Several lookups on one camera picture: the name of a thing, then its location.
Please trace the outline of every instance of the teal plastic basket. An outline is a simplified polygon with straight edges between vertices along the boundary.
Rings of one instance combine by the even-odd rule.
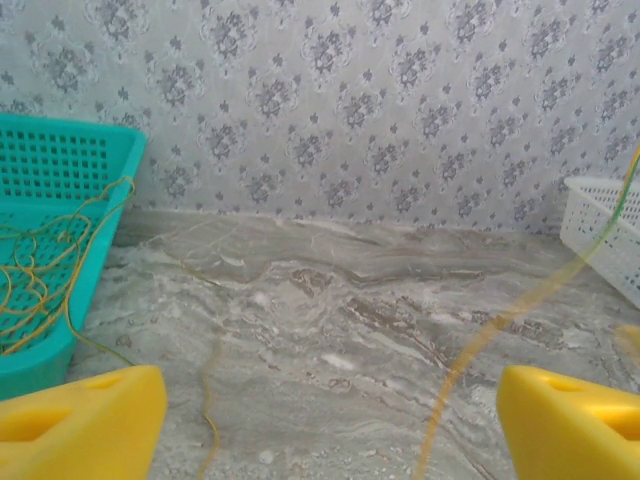
[[[123,176],[133,178],[145,146],[145,135],[130,128],[0,114],[0,224],[33,231],[56,217],[74,213],[85,200],[99,196],[106,185]],[[122,183],[105,201],[83,209],[82,214],[91,220],[90,234],[126,199],[129,189],[129,184]],[[78,331],[84,326],[121,213],[119,209],[100,227],[71,293],[71,322]],[[56,241],[55,234],[86,228],[86,223],[74,220],[67,225],[58,223],[56,228],[58,232],[38,239],[35,251],[30,242],[16,246],[15,240],[0,240],[0,264],[15,265],[17,258],[24,265],[31,256],[36,264],[47,264],[67,246]],[[0,236],[7,233],[0,228]],[[87,243],[80,245],[80,254]],[[68,282],[72,271],[72,266],[55,268],[42,279],[50,292],[55,291]],[[6,308],[22,311],[38,303],[24,282],[16,285]],[[6,277],[0,275],[0,302],[7,286]],[[56,305],[45,307],[52,311]],[[46,321],[46,315],[38,313],[20,329],[3,335],[1,332],[17,325],[20,317],[0,310],[0,346],[6,350],[33,332]],[[0,353],[0,400],[61,384],[75,346],[76,339],[61,315],[20,350]]]

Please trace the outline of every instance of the floor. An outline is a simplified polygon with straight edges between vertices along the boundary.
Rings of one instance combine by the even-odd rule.
[[[545,237],[168,213],[127,215],[115,244],[86,333],[164,371],[154,480],[195,478],[210,448],[198,372],[213,354],[206,478],[409,478],[457,352],[572,258]],[[428,478],[515,479],[495,410],[505,365],[638,391],[612,335],[637,321],[579,274],[473,362]],[[80,346],[70,379],[120,366]]]

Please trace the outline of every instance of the gray marble floor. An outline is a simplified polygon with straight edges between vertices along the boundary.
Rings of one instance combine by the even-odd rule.
[[[448,365],[479,326],[572,258],[558,240],[252,217],[129,214],[86,333],[160,365],[169,410],[150,479],[406,479]],[[182,266],[198,272],[196,278]],[[460,381],[430,479],[515,479],[495,410],[509,364],[638,391],[612,329],[638,312],[590,269]],[[70,379],[118,368],[79,346]]]

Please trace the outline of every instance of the wallpaper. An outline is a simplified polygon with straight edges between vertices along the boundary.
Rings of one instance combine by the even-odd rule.
[[[0,0],[0,109],[149,136],[139,209],[546,232],[639,139],[635,0]]]

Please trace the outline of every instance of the wall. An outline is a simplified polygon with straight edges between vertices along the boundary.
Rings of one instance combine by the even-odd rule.
[[[547,231],[635,147],[635,4],[2,0],[0,107],[143,129],[138,208]]]

